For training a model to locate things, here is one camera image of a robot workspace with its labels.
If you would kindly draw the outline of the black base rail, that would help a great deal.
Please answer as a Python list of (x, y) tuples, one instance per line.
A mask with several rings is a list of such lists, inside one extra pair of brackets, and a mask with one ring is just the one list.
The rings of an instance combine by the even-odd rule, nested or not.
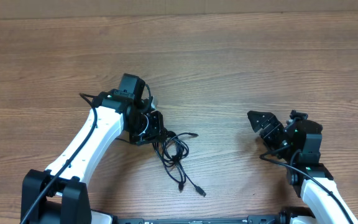
[(290, 220), (283, 214), (249, 215), (240, 218), (171, 218), (143, 219), (114, 217), (113, 224), (286, 224)]

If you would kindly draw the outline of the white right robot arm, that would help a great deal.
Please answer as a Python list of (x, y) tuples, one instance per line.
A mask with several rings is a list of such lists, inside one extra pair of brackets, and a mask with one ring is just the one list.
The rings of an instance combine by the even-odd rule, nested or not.
[(291, 111), (286, 124), (270, 112), (248, 111), (247, 117), (267, 152), (259, 158), (287, 170), (287, 181), (303, 207), (284, 207), (264, 223), (357, 223), (356, 216), (342, 199), (333, 175), (321, 163), (323, 126), (308, 114)]

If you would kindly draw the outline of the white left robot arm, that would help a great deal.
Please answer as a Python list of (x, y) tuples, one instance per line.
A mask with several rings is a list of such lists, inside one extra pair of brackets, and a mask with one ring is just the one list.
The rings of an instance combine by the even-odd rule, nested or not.
[(43, 171), (31, 169), (22, 183), (21, 223), (117, 223), (117, 217), (93, 210), (88, 185), (111, 143), (122, 132), (141, 146), (164, 137), (156, 100), (142, 91), (111, 90), (83, 94), (89, 116), (62, 154)]

